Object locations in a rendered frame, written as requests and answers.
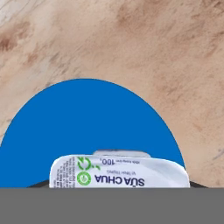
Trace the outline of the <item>white yogurt container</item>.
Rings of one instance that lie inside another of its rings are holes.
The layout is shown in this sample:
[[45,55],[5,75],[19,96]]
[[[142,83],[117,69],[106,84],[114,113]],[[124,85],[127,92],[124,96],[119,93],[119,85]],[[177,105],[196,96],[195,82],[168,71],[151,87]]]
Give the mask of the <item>white yogurt container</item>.
[[189,188],[185,168],[153,157],[67,155],[56,159],[50,188]]
[[115,157],[133,157],[150,158],[150,154],[140,150],[96,150],[93,155],[96,156],[115,156]]

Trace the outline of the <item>blue round plate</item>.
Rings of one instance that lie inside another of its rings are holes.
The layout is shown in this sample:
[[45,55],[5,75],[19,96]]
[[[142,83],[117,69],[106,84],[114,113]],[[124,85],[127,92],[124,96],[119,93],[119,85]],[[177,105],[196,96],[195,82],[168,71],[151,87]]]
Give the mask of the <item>blue round plate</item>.
[[141,97],[105,80],[75,79],[33,96],[0,145],[0,188],[45,181],[53,161],[96,150],[140,150],[184,165],[160,115]]

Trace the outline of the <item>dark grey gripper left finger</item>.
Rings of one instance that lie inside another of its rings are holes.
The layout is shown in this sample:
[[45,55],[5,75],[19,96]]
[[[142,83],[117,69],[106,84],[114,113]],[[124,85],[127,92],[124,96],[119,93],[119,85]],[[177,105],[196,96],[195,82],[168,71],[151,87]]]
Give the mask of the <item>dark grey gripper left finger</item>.
[[34,185],[30,185],[27,188],[41,188],[41,187],[49,188],[49,179],[41,181],[41,182],[39,182],[37,184],[34,184]]

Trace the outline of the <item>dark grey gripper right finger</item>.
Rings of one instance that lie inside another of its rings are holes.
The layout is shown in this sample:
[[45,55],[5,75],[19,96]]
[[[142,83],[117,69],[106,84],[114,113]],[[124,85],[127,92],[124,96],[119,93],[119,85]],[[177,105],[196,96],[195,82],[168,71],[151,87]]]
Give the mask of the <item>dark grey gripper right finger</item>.
[[207,188],[207,186],[198,184],[198,183],[193,182],[193,181],[190,181],[190,186],[191,186],[191,187],[194,187],[194,188]]

